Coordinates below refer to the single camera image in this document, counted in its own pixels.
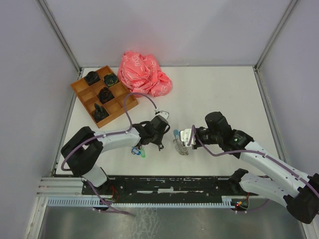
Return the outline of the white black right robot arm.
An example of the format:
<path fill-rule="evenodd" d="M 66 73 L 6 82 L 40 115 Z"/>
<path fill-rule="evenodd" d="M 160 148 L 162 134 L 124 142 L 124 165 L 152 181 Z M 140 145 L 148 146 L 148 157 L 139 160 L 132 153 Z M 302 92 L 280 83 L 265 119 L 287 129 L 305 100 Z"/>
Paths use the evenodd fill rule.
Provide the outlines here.
<path fill-rule="evenodd" d="M 222 153 L 253 165 L 268 178 L 258 176 L 244 169 L 238 169 L 230 177 L 229 190 L 240 195 L 242 192 L 258 194 L 284 206 L 297 220 L 310 224 L 319 213 L 319 175 L 310 176 L 284 161 L 269 154 L 264 147 L 247 133 L 232 129 L 221 112 L 206 115 L 207 127 L 192 126 L 186 145 L 193 149 L 207 148 L 217 144 Z"/>

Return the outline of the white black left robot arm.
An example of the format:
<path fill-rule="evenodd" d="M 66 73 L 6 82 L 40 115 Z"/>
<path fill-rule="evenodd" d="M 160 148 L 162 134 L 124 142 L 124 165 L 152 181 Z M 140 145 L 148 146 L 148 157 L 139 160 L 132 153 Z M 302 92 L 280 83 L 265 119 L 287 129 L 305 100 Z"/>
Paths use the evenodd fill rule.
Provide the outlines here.
<path fill-rule="evenodd" d="M 61 149 L 64 161 L 75 177 L 86 179 L 99 194 L 110 190 L 106 172 L 96 161 L 101 153 L 109 150 L 136 147 L 140 149 L 150 143 L 163 149 L 163 136 L 169 131 L 168 114 L 160 112 L 151 121 L 136 123 L 126 129 L 97 132 L 90 127 L 82 127 Z"/>

